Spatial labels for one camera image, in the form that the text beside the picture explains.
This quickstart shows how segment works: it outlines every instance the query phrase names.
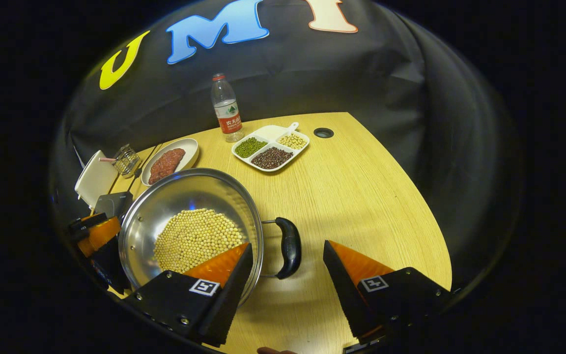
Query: water bottle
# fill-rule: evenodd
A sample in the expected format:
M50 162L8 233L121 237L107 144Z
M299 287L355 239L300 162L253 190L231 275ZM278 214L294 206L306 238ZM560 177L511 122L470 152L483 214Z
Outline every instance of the water bottle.
M229 143L242 139L244 132L235 92L222 72L213 76L211 101L224 139Z

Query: black pot handle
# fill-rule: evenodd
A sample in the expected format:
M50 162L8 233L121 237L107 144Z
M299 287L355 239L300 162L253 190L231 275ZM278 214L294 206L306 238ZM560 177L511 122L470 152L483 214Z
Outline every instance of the black pot handle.
M283 267L276 275L279 279L285 279L296 273L298 267L301 266L301 236L298 234L296 225L290 220L277 217L275 220L262 221L263 224L272 224L275 222L283 233L281 237L281 253L283 254Z

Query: blue letter m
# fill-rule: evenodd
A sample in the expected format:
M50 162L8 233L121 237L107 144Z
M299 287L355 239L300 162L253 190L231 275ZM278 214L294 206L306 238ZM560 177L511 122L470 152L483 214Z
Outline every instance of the blue letter m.
M196 53L189 45L187 37L193 38L204 48L211 48L227 26L227 34L222 42L231 44L264 38L270 33L261 27L256 13L256 5L262 0L237 0L226 5L213 21L201 16L189 16L174 23L167 29L171 32L171 56L167 63L178 63Z

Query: wooden table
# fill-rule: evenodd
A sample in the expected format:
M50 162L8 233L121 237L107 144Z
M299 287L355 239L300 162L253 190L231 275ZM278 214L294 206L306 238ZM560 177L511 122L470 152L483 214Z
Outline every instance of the wooden table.
M348 113L306 114L247 121L246 133L265 125L289 127L297 121L310 145L286 167L264 173L230 152L218 128L189 137L200 145L194 167L214 168L235 177L255 200L261 219L285 217L298 227L303 262L292 277L261 278L238 311L226 345L229 354L256 353L268 346L299 354L337 354L356 343L322 260L330 239L364 253L392 269L413 266L445 289L452 271L438 224L422 196L390 153ZM313 130L335 135L322 139ZM147 160L173 141L140 152ZM111 193L128 190L132 179L119 177ZM141 179L135 199L147 187ZM281 231L264 225L263 274L283 265Z

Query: white tray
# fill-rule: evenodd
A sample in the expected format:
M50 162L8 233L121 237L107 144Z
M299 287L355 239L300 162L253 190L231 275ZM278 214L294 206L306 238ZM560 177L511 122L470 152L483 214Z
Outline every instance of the white tray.
M154 156L145 164L145 167L141 172L141 182L143 184L148 187L151 185L150 183L148 183L148 180L150 179L150 169L152 168L152 165L157 162L157 160L160 159L163 154L165 154L169 150L174 150L175 148L182 148L183 150L185 150L185 155L182 157L182 160L180 160L178 166L176 166L176 170L174 170L174 172L191 168L191 166L195 164L200 152L198 148L198 142L194 139L189 138L180 139L179 141L175 141L159 150L159 152L154 154Z
M261 127L258 130L255 130L254 132L250 133L249 135L246 135L245 137L243 137L242 140L233 144L233 147L231 147L231 152L233 153L233 155L235 155L235 157L237 157L238 159L242 160L243 162L249 164L250 166L252 166L252 167L254 167L258 170L265 171L265 172L273 172L273 171L279 170L280 168L283 168L283 166L285 166L286 164L289 164L290 161L292 161L296 156L298 156L298 154L303 152L303 150L305 150L305 148L307 148L308 145L310 145L309 137L307 135L303 134L303 133L297 132L296 128L298 128L298 122L296 122L296 121L294 123L292 123L292 125L290 125L288 128L279 127L278 125L266 125L265 127ZM307 143L300 150L296 150L295 148L287 147L285 145L278 143L280 138L282 138L286 135L290 135L290 134L298 135L299 137L303 138ZM243 143L243 141L245 141L246 139L250 139L252 137L256 138L258 141L263 141L263 142L266 142L268 144L266 144L266 146L260 148L254 154L252 154L252 155L250 155L249 157L246 157L246 158L240 157L238 154L236 154L235 148L237 148L237 146L239 146L239 144ZM287 161L282 163L279 167L272 168L272 169L269 169L269 170L266 170L265 168L261 168L261 167L255 165L254 163L251 163L251 160L254 159L257 155L259 155L263 151L267 150L268 148L272 148L272 147L280 148L281 150L284 150L285 152L291 152L292 157L287 159Z

